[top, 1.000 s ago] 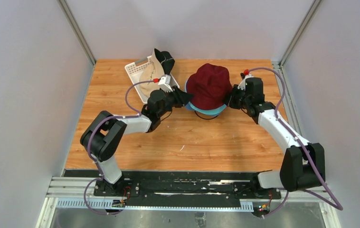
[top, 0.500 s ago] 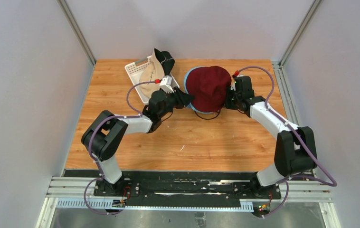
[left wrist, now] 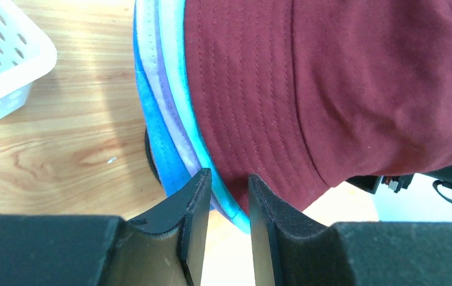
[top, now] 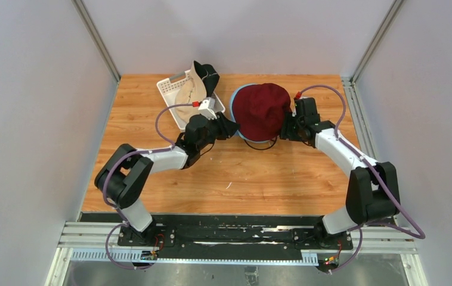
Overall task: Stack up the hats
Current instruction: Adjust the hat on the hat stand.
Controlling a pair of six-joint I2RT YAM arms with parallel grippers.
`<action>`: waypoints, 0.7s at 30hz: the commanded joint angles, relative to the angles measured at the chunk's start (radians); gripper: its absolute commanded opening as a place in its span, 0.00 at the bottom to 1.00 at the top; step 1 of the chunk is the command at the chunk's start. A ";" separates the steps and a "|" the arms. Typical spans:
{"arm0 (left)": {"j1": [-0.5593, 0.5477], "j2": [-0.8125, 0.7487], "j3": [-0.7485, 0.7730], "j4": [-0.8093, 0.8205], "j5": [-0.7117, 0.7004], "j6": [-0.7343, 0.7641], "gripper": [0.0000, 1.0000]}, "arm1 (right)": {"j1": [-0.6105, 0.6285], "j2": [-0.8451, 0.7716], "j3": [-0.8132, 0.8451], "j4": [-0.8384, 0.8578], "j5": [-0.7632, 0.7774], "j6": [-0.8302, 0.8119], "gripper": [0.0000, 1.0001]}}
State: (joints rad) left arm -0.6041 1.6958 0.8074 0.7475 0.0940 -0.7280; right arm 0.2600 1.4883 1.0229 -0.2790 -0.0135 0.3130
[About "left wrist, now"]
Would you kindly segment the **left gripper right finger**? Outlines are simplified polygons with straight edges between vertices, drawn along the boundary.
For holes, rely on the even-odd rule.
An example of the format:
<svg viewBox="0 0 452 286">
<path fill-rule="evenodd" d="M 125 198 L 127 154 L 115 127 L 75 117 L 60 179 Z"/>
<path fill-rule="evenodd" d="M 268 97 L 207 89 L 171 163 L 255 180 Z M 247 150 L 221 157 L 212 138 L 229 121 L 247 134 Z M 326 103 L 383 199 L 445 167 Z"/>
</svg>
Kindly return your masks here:
<svg viewBox="0 0 452 286">
<path fill-rule="evenodd" d="M 249 177 L 256 285 L 452 285 L 452 223 L 325 226 Z"/>
</svg>

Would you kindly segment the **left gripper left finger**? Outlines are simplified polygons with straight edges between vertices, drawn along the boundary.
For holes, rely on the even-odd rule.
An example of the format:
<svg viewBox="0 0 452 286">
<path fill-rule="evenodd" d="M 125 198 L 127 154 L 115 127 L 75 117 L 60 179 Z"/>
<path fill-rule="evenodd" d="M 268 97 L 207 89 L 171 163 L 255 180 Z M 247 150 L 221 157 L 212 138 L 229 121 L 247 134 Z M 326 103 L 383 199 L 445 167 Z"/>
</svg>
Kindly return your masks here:
<svg viewBox="0 0 452 286">
<path fill-rule="evenodd" d="M 0 214 L 0 285 L 200 285 L 211 172 L 125 220 Z"/>
</svg>

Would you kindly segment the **teal hat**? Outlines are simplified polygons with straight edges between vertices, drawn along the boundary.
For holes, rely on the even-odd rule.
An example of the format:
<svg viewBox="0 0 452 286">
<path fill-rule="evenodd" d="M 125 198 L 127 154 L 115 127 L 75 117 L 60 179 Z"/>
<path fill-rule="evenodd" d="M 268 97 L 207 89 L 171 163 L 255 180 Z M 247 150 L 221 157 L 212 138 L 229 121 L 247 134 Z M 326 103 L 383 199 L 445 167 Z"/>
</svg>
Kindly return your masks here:
<svg viewBox="0 0 452 286">
<path fill-rule="evenodd" d="M 184 51 L 185 1 L 159 1 L 156 4 L 164 75 L 171 95 L 165 95 L 169 112 L 166 122 L 174 144 L 190 174 L 209 168 L 212 175 L 212 205 L 242 232 L 250 233 L 250 221 L 226 188 L 197 124 L 191 104 Z"/>
</svg>

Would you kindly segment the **blue bucket hat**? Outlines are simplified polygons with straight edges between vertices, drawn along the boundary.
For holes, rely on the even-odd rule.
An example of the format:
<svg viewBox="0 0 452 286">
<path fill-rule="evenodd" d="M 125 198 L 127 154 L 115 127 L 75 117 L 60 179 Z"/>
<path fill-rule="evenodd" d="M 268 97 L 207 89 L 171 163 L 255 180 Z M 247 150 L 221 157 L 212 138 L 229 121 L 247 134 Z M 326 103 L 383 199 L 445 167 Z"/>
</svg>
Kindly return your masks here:
<svg viewBox="0 0 452 286">
<path fill-rule="evenodd" d="M 177 152 L 151 90 L 140 59 L 137 36 L 137 21 L 133 20 L 135 79 L 145 118 L 146 144 L 150 146 L 153 169 L 156 170 L 160 184 L 169 197 L 181 189 L 191 176 Z"/>
</svg>

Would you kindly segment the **dark red hat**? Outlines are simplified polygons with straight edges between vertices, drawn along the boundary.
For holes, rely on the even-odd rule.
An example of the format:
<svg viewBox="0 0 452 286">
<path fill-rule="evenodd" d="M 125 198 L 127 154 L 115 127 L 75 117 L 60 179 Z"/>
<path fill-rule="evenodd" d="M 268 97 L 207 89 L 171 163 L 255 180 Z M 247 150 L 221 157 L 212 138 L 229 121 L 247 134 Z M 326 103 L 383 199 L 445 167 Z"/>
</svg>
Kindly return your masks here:
<svg viewBox="0 0 452 286">
<path fill-rule="evenodd" d="M 187 1 L 193 109 L 243 211 L 452 165 L 452 1 Z"/>
</svg>

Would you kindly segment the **purple bucket hat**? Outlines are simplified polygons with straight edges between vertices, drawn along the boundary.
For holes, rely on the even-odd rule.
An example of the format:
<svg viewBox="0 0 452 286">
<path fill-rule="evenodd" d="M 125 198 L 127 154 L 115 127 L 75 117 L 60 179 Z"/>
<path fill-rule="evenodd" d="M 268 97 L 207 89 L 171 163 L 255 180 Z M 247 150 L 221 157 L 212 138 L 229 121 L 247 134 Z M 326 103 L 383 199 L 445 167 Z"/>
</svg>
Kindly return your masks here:
<svg viewBox="0 0 452 286">
<path fill-rule="evenodd" d="M 156 16 L 158 11 L 156 4 L 158 3 L 159 1 L 136 1 L 134 20 L 137 21 L 137 39 L 140 44 L 140 59 L 143 69 L 166 124 L 169 121 L 169 112 L 166 108 L 168 102 L 164 99 L 164 96 L 171 95 L 171 91 L 167 87 L 168 81 L 164 75 L 165 68 L 162 61 L 159 28 L 157 27 L 159 21 Z"/>
</svg>

